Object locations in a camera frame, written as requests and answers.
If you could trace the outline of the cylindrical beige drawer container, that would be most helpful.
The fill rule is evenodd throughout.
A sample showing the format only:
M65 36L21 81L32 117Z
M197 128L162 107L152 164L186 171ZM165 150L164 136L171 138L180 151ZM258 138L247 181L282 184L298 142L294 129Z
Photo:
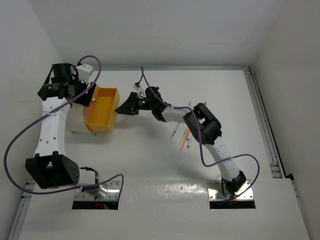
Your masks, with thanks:
M117 88L97 86L89 106L71 105L66 118L66 130L75 133L112 133L119 103Z

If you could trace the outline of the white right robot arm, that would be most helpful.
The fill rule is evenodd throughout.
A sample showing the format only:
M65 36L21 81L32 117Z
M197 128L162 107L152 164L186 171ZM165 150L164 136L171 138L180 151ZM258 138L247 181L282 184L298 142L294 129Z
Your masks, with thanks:
M224 188L235 196L246 182L246 176L236 165L222 139L222 125L204 103L193 108L174 107L164 102L158 87L148 87L142 96L131 92L128 99L115 112L135 116L140 111L151 111L154 118L164 123L186 124L193 139L205 147L214 159L221 174Z

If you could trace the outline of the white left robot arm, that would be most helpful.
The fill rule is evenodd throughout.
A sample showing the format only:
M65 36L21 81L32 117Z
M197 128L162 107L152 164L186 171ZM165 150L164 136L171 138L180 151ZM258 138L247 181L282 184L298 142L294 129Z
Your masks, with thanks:
M70 100L81 95L75 103L88 107L92 101L93 86L86 93L93 67L88 64L53 64L38 91L42 115L39 142L34 156L25 161L25 168L41 189L76 185L80 179L79 167L67 157L65 131Z

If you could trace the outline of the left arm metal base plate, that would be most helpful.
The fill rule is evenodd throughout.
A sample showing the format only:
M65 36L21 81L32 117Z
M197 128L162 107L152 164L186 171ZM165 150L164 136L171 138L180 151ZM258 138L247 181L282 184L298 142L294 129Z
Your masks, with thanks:
M120 181L112 180L99 186L76 189L73 200L78 202L94 201L95 199L100 202L117 201L120 187Z

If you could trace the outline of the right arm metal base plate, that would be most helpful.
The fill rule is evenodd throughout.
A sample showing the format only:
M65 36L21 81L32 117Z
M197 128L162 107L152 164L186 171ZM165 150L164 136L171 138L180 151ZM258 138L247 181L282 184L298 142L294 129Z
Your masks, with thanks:
M254 193L251 187L251 181L247 180L240 189L235 193L235 196L231 196L225 189L225 185L222 186L221 180L210 180L207 182L208 199L210 202L226 201L231 198L234 201L254 201Z

